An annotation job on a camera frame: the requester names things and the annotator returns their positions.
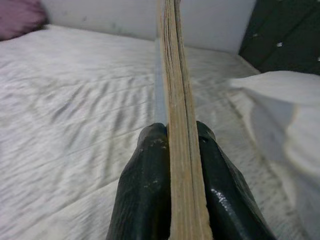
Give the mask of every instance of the wood grain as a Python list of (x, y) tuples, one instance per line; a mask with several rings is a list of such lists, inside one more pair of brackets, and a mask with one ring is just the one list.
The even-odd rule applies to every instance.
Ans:
[(171, 175), (171, 240), (211, 240), (180, 0), (158, 0)]

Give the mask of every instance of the wooden board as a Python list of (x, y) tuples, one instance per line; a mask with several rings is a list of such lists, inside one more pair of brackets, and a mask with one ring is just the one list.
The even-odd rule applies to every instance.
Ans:
[(180, 0), (158, 0), (171, 175), (171, 240), (211, 240), (198, 131), (181, 34)]

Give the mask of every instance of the pink pillow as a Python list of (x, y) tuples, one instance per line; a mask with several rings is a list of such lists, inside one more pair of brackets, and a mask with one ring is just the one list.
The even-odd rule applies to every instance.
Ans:
[(30, 33), (46, 20), (40, 0), (0, 0), (0, 40)]

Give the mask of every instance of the bed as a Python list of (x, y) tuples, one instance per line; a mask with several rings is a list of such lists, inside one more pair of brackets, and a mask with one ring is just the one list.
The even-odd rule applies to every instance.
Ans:
[[(117, 181), (155, 121), (153, 41), (56, 25), (0, 42), (0, 240), (103, 240)], [(187, 48), (197, 120), (243, 173), (279, 240), (307, 239), (280, 180), (226, 98), (258, 72)]]

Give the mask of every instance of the white wall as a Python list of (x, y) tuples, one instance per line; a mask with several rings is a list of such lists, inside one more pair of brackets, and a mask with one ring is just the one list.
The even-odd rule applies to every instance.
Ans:
[[(256, 0), (181, 0), (188, 46), (237, 53)], [(42, 0), (51, 23), (143, 39), (156, 36), (156, 0)]]

